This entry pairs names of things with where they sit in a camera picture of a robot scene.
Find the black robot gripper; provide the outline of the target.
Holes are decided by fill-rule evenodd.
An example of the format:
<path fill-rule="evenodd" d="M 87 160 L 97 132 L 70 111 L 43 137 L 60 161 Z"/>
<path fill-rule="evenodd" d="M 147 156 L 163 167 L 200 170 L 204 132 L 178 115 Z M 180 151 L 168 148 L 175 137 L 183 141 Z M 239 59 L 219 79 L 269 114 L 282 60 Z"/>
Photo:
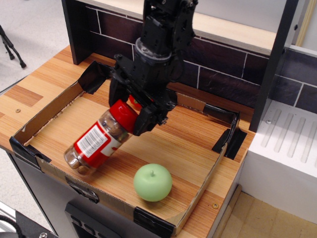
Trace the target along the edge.
<path fill-rule="evenodd" d="M 134 124 L 133 135 L 151 131 L 167 121 L 167 114 L 176 106 L 176 96 L 167 89 L 166 63 L 149 63 L 139 55 L 131 60 L 122 54 L 114 56 L 109 87 L 109 105 L 118 100 L 127 102 L 132 95 L 142 106 Z"/>

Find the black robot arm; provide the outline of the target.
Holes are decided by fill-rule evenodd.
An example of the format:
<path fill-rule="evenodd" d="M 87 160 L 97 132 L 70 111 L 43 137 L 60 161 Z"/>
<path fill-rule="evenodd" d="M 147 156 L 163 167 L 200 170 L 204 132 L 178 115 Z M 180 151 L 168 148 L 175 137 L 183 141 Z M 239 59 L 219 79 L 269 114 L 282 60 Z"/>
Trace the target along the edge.
<path fill-rule="evenodd" d="M 182 51 L 195 37 L 196 0 L 146 0 L 143 29 L 135 42 L 133 60 L 117 54 L 112 69 L 109 104 L 132 96 L 141 105 L 132 134 L 140 136 L 167 121 L 176 98 L 167 86 L 185 71 Z"/>

